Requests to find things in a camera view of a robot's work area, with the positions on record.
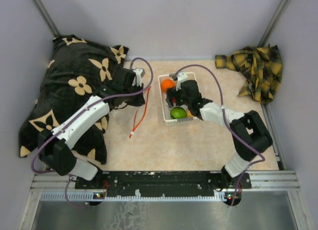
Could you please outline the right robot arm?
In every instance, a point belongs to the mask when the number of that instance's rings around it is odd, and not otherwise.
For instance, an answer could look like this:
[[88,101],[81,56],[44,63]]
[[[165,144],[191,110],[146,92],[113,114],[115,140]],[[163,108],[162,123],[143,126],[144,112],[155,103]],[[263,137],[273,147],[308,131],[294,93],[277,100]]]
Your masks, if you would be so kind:
[[203,98],[195,80],[186,80],[180,87],[173,85],[161,90],[166,93],[165,100],[170,109],[186,106],[192,116],[224,126],[231,133],[235,153],[221,169],[218,189],[234,188],[239,183],[239,176],[258,162],[254,160],[256,156],[265,161],[262,153],[272,146],[273,140],[258,112],[232,111]]

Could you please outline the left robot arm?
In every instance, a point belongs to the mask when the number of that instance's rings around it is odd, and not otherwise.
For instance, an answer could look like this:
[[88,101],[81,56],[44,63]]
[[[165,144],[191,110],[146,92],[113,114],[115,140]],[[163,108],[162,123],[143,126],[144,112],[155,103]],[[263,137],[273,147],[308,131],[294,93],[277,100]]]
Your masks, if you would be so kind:
[[100,86],[88,101],[67,121],[51,131],[43,130],[38,135],[38,158],[60,176],[73,175],[85,179],[91,188],[103,184],[100,169],[74,156],[72,149],[81,136],[95,122],[106,116],[123,102],[141,106],[145,87],[142,78],[144,69],[120,68],[116,76]]

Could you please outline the clear zip top bag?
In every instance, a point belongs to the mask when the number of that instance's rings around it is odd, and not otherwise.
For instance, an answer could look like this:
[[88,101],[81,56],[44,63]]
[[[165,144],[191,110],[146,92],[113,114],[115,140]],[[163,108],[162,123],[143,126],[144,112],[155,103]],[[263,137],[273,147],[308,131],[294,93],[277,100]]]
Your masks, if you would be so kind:
[[137,128],[141,125],[146,116],[151,88],[152,87],[150,86],[141,94],[141,98],[145,101],[141,106],[135,107],[125,104],[122,107],[113,110],[110,114],[110,116],[114,118],[116,124],[120,127],[120,130],[130,139],[133,137]]

